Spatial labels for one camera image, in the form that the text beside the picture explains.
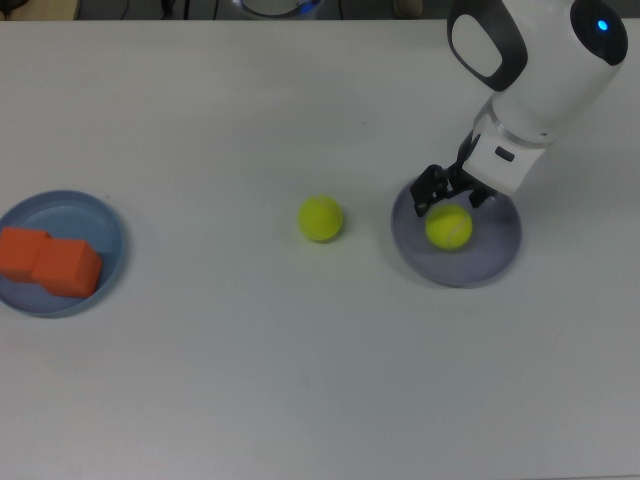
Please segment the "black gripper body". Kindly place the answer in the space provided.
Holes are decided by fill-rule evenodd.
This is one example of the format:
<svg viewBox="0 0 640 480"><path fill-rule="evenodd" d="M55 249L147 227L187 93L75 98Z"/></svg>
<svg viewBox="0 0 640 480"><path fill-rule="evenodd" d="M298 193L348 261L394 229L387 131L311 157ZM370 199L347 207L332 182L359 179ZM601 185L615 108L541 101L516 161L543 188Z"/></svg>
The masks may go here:
<svg viewBox="0 0 640 480"><path fill-rule="evenodd" d="M446 169L447 193L460 194L465 191L479 191L482 184L464 170L464 166L473 153L480 134L470 132L459 146L455 162Z"/></svg>

